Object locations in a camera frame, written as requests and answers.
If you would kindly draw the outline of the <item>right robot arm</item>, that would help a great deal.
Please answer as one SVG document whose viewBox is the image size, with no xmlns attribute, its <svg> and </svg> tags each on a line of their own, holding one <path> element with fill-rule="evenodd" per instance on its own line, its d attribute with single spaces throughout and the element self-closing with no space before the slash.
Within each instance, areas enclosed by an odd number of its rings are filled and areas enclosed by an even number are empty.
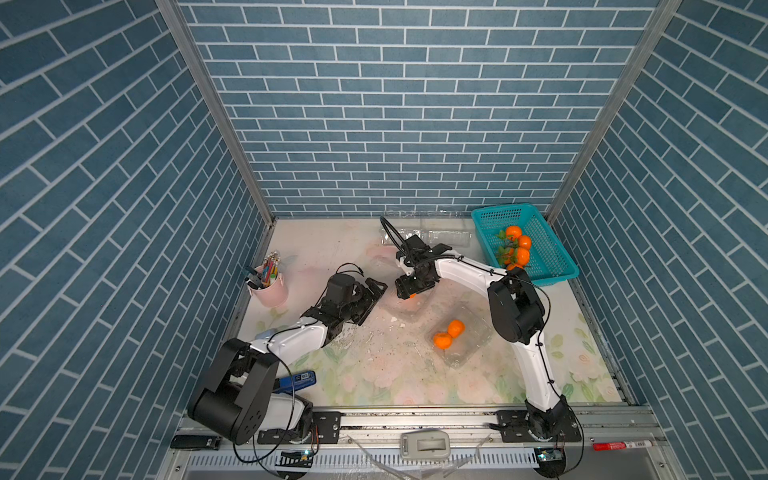
<svg viewBox="0 0 768 480">
<path fill-rule="evenodd" d="M 543 330 L 548 311 L 536 285 L 520 267 L 510 270 L 478 263 L 452 247 L 427 245 L 419 236 L 390 234 L 403 275 L 396 293 L 408 299 L 430 290 L 441 280 L 456 282 L 483 295 L 496 333 L 515 350 L 525 384 L 528 431 L 541 441 L 581 441 L 583 430 L 551 372 Z"/>
</svg>

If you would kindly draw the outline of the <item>orange pair with leaves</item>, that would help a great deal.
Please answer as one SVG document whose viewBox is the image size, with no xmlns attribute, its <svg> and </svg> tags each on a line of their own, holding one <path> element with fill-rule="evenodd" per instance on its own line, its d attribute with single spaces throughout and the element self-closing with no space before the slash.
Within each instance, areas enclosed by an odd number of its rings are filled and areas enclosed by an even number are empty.
<svg viewBox="0 0 768 480">
<path fill-rule="evenodd" d="M 496 238 L 501 241 L 503 248 L 524 248 L 530 250 L 533 246 L 532 239 L 525 235 L 522 229 L 517 225 L 511 225 L 501 229 Z"/>
</svg>

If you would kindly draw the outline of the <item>clear container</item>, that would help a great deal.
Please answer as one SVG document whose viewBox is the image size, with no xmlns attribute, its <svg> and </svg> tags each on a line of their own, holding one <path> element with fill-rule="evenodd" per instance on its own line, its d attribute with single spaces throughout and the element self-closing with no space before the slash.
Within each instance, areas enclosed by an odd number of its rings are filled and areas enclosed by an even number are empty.
<svg viewBox="0 0 768 480">
<path fill-rule="evenodd" d="M 397 249 L 405 246 L 405 239 L 398 229 L 384 216 L 379 217 L 380 225 L 384 231 L 384 236 Z"/>
<path fill-rule="evenodd" d="M 421 229 L 430 245 L 446 244 L 454 248 L 468 248 L 472 245 L 475 227 L 465 217 L 427 217 L 421 220 Z"/>
<path fill-rule="evenodd" d="M 414 323 L 430 302 L 433 294 L 434 292 L 429 290 L 409 299 L 401 299 L 397 296 L 395 286 L 390 285 L 378 305 L 390 315 L 406 323 Z"/>
<path fill-rule="evenodd" d="M 489 322 L 461 302 L 438 318 L 425 341 L 448 367 L 458 369 L 490 341 L 492 333 Z"/>
</svg>

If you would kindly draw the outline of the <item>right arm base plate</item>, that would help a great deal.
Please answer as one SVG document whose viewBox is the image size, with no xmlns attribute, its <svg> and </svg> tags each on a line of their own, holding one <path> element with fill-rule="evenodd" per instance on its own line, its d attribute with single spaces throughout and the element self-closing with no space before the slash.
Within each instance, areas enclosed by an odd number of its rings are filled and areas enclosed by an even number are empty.
<svg viewBox="0 0 768 480">
<path fill-rule="evenodd" d="M 577 417 L 570 409 L 500 410 L 491 430 L 499 432 L 504 443 L 580 442 L 583 439 Z"/>
</svg>

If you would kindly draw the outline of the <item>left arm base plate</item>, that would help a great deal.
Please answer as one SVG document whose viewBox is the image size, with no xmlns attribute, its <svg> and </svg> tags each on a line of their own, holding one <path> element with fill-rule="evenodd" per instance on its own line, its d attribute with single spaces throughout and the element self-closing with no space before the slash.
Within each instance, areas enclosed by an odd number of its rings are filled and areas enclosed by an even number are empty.
<svg viewBox="0 0 768 480">
<path fill-rule="evenodd" d="M 340 411 L 306 410 L 298 424 L 285 435 L 284 440 L 293 444 L 336 444 L 341 428 L 341 418 Z"/>
</svg>

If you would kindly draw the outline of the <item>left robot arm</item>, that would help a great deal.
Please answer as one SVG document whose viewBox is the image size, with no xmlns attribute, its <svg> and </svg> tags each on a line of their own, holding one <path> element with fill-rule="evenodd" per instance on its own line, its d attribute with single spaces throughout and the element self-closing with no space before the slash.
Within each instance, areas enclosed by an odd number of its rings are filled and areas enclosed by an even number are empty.
<svg viewBox="0 0 768 480">
<path fill-rule="evenodd" d="M 296 393 L 292 374 L 288 391 L 277 393 L 278 374 L 330 344 L 345 325 L 363 324 L 386 291 L 387 285 L 373 278 L 336 273 L 295 324 L 252 342 L 226 341 L 199 380 L 188 417 L 235 445 L 261 434 L 276 442 L 306 439 L 314 429 L 313 404 Z"/>
</svg>

